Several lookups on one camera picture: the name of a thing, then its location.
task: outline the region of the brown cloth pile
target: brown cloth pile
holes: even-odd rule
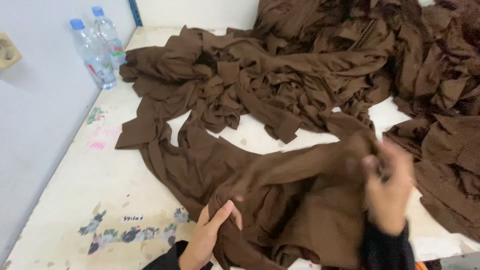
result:
[[[253,30],[184,27],[164,47],[127,53],[120,74],[143,99],[116,147],[140,149],[193,220],[207,203],[213,214],[245,197],[244,230],[229,221],[218,234],[224,269],[282,269],[300,257],[352,269],[359,160],[376,154],[368,108],[393,94],[414,119],[386,135],[417,158],[422,203],[480,240],[478,11],[476,0],[261,0]],[[166,121],[188,110],[174,147]],[[205,130],[236,128],[246,113],[285,143],[298,128],[341,141],[261,156]]]

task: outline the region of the electrical outlet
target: electrical outlet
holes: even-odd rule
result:
[[[0,69],[9,68],[17,63],[22,55],[6,33],[0,33]]]

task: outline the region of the hand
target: hand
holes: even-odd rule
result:
[[[231,200],[220,208],[209,222],[208,205],[200,213],[192,240],[179,258],[181,270],[199,270],[210,261],[216,234],[220,225],[232,214],[238,228],[242,229],[241,214]]]
[[[415,184],[413,158],[398,145],[389,141],[377,142],[392,176],[386,183],[377,176],[378,159],[369,155],[363,160],[367,176],[369,219],[384,233],[399,235],[405,227],[405,208]]]

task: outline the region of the blue bottle cap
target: blue bottle cap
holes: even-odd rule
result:
[[[93,7],[92,8],[93,15],[95,16],[103,16],[105,13],[103,13],[102,7]]]
[[[73,28],[74,30],[80,30],[80,29],[84,29],[84,28],[85,28],[84,23],[83,23],[82,20],[80,20],[80,19],[71,19],[71,20],[70,20],[70,25],[72,26],[72,28]]]

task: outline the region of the white table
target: white table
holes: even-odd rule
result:
[[[176,28],[139,27],[127,49],[162,46],[171,35],[179,32]],[[220,35],[225,31],[212,32]],[[169,241],[189,240],[195,224],[146,168],[140,152],[114,149],[121,124],[136,116],[140,103],[132,84],[117,78],[118,86],[103,90],[96,100],[30,216],[5,268],[141,269],[165,253]],[[392,125],[408,119],[396,110],[391,99],[372,107],[370,115],[378,137]],[[178,130],[187,116],[169,122],[174,145],[177,145]],[[220,135],[244,150],[260,154],[338,140],[330,134],[298,130],[298,137],[285,145],[272,139],[263,126],[250,115],[244,115],[238,130],[226,128],[214,136]],[[415,190],[408,205],[410,240],[417,260],[480,251],[479,243],[460,234],[451,234],[434,221],[420,204],[420,196]],[[319,266],[298,260],[290,269],[310,268],[318,269]]]

